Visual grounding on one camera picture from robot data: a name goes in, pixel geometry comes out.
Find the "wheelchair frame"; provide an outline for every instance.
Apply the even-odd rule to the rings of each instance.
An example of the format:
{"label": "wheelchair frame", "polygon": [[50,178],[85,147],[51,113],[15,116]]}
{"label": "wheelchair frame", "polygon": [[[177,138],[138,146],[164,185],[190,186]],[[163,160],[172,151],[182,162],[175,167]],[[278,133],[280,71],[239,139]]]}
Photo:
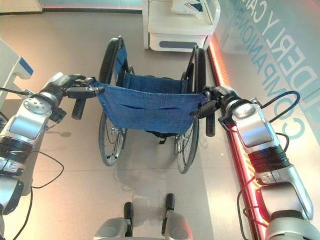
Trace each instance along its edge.
{"label": "wheelchair frame", "polygon": [[[98,79],[100,83],[111,84],[117,54],[119,49],[124,45],[125,43],[121,36],[110,40],[100,68]],[[116,86],[123,87],[126,72],[135,74],[133,67],[128,65],[127,58],[118,72],[118,75],[114,79]],[[182,84],[187,85],[187,92],[189,94],[199,94],[203,91],[206,84],[206,55],[202,48],[194,46],[187,69],[183,72],[180,80],[183,81]],[[157,137],[165,136],[164,138],[175,136],[174,153],[177,156],[178,170],[181,174],[187,173],[197,152],[199,141],[199,120],[195,119],[191,127],[184,134],[150,133],[153,133]],[[102,110],[99,124],[98,143],[102,161],[106,166],[110,167],[116,163],[121,149],[124,149],[125,147],[126,135],[127,129],[114,127],[105,112]]]}

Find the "white furniture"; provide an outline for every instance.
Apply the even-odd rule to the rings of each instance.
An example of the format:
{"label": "white furniture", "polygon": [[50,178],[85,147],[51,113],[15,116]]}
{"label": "white furniture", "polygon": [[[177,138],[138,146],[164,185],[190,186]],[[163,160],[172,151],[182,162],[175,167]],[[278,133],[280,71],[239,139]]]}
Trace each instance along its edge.
{"label": "white furniture", "polygon": [[0,13],[42,12],[39,0],[0,0]]}
{"label": "white furniture", "polygon": [[[21,79],[29,79],[33,72],[28,63],[0,38],[0,87],[21,91],[14,84],[16,76]],[[6,91],[0,91],[0,109],[7,94]]]}
{"label": "white furniture", "polygon": [[218,0],[206,0],[196,15],[171,11],[172,0],[143,0],[143,43],[155,51],[192,52],[207,49],[220,18]]}

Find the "glowing light strip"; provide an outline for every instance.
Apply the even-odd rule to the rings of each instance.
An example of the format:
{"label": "glowing light strip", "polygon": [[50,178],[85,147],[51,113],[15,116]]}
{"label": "glowing light strip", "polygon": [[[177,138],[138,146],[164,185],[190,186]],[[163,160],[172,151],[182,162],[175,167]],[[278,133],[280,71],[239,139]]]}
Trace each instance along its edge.
{"label": "glowing light strip", "polygon": [[[215,68],[216,68],[216,72],[217,72],[217,76],[218,76],[218,82],[220,86],[223,85],[228,85],[231,87],[231,83],[229,81],[228,78],[228,74],[224,65],[224,61],[223,58],[221,56],[221,52],[219,50],[219,45],[218,45],[218,41],[216,39],[216,36],[214,36],[212,38],[212,41],[209,44],[209,50],[211,52],[212,55],[212,60],[214,62]],[[240,141],[240,138],[238,136],[237,133],[232,133],[233,138],[235,139],[235,144],[237,146],[237,151],[240,155],[241,158],[241,169],[243,169],[244,173],[245,173],[245,180],[246,182],[249,181],[254,175],[254,169],[250,163],[250,160],[248,158],[248,155],[246,154],[243,145]],[[259,185],[255,182],[252,182],[248,185],[247,189],[249,190],[249,194],[250,194],[250,198],[252,199],[252,205],[253,206],[258,206],[258,201],[256,198],[256,189],[259,188]],[[257,219],[259,222],[268,224],[260,215],[260,212],[257,208],[253,209],[254,215],[255,215],[255,219]],[[260,232],[260,237],[262,237],[262,239],[265,239],[266,237],[266,228],[262,225],[258,224],[258,229]]]}
{"label": "glowing light strip", "polygon": [[309,0],[309,3],[312,5],[313,8],[316,8],[318,11],[320,11],[320,7],[316,2],[314,2],[313,0]]}
{"label": "glowing light strip", "polygon": [[116,9],[116,10],[142,10],[142,7],[119,7],[119,6],[83,6],[83,5],[45,5],[42,4],[42,8],[45,9]]}

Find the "red led light strip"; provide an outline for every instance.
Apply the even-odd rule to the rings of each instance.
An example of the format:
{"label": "red led light strip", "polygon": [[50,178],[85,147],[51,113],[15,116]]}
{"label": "red led light strip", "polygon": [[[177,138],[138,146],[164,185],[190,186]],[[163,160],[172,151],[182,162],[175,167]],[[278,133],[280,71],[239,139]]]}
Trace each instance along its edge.
{"label": "red led light strip", "polygon": [[[215,65],[219,85],[220,86],[228,85],[231,87],[231,83],[228,78],[228,73],[226,71],[221,52],[219,50],[218,41],[215,36],[212,38],[212,41],[209,44],[209,51],[211,53],[212,60]],[[238,134],[236,132],[232,132],[231,134],[233,135],[233,138],[235,139],[235,145],[237,148],[236,150],[238,152],[238,155],[241,158],[241,161],[240,161],[241,162],[241,169],[244,173],[245,181],[247,182],[255,175],[255,171],[254,171],[253,166],[250,163],[248,155],[246,154],[246,152],[243,148],[243,145],[241,143],[241,140],[240,140]],[[249,195],[250,195],[250,199],[252,200],[252,202],[251,202],[252,206],[258,206],[258,202],[257,202],[257,198],[256,198],[256,189],[258,189],[258,188],[259,188],[259,185],[256,183],[256,181],[253,181],[247,187]],[[255,208],[253,211],[254,211],[254,217],[256,220],[258,220],[259,222],[268,224],[262,218],[262,216],[260,215],[259,210],[257,208]],[[259,229],[260,237],[264,240],[265,236],[266,236],[266,228],[262,225],[258,225],[258,229]]]}

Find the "blue fabric seat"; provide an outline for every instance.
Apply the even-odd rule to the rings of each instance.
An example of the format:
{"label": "blue fabric seat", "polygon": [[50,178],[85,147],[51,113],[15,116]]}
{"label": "blue fabric seat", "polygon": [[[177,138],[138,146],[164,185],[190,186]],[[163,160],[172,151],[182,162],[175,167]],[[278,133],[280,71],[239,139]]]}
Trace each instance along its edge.
{"label": "blue fabric seat", "polygon": [[[126,58],[123,46],[117,54],[115,76]],[[106,116],[115,127],[124,129],[184,134],[194,121],[190,113],[206,100],[203,94],[188,94],[185,81],[128,72],[123,77],[124,87],[95,85],[105,88],[99,101]]]}

